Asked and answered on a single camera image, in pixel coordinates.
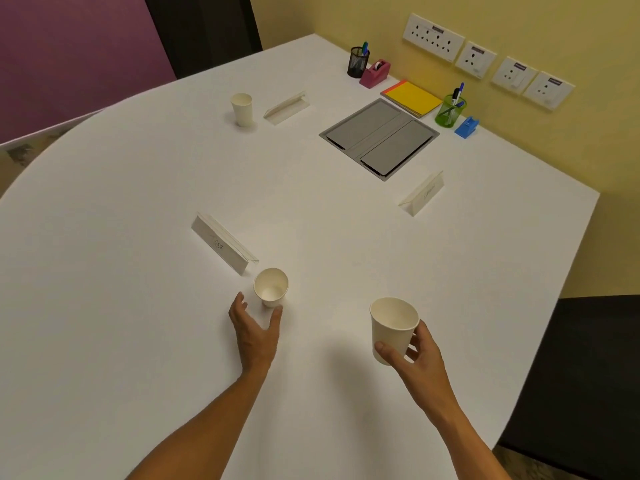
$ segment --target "orange notepad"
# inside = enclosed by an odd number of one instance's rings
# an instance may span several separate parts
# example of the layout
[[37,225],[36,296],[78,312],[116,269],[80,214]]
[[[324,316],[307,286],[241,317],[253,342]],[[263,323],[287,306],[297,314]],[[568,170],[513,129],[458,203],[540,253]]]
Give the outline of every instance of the orange notepad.
[[401,80],[380,94],[403,107],[416,118],[423,117],[442,103],[442,99],[438,99],[408,80]]

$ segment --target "power outlet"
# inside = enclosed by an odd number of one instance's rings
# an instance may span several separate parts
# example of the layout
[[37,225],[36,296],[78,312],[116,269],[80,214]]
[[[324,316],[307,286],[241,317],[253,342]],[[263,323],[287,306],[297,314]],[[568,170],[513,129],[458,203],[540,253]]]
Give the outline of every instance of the power outlet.
[[414,13],[409,15],[403,38],[449,62],[456,59],[460,47],[465,42],[462,35],[458,35],[441,25],[436,25]]
[[521,94],[537,73],[537,69],[533,69],[533,67],[529,67],[512,57],[507,57],[495,72],[491,82],[516,94]]
[[573,84],[546,72],[540,72],[524,91],[524,97],[553,111],[574,89]]
[[480,47],[473,42],[467,42],[458,58],[458,62],[456,62],[456,67],[475,75],[478,79],[482,79],[496,55],[495,52],[487,48]]

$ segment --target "forearm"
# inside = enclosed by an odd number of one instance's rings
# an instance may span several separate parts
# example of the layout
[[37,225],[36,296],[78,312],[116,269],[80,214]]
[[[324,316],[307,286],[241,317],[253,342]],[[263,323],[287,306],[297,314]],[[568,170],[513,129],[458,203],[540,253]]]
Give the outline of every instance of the forearm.
[[443,418],[436,427],[449,450],[459,480],[510,480],[462,410]]
[[219,479],[249,412],[265,371],[250,371],[203,411],[160,443],[127,480]]

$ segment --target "hand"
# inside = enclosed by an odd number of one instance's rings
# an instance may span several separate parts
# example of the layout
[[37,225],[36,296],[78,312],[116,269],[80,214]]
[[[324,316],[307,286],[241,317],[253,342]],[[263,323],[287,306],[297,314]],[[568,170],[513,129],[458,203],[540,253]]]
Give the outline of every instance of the hand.
[[434,342],[427,325],[420,320],[411,338],[407,361],[391,346],[377,342],[376,350],[393,367],[413,400],[427,414],[429,420],[440,428],[444,422],[461,413],[453,394],[440,349]]
[[276,355],[282,306],[273,309],[269,328],[265,330],[246,312],[247,304],[243,300],[244,295],[238,293],[229,308],[229,318],[236,329],[243,374],[258,372],[266,375]]

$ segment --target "yellow wall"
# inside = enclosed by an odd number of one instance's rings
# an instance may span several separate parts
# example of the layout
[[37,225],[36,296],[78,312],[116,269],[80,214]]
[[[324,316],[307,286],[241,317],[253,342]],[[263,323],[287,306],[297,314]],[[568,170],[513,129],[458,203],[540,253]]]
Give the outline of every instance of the yellow wall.
[[[438,96],[465,81],[481,124],[602,193],[564,296],[640,294],[640,0],[252,0],[265,48],[368,40]],[[416,13],[498,53],[482,81],[402,40]],[[555,112],[489,81],[511,55],[576,85]]]

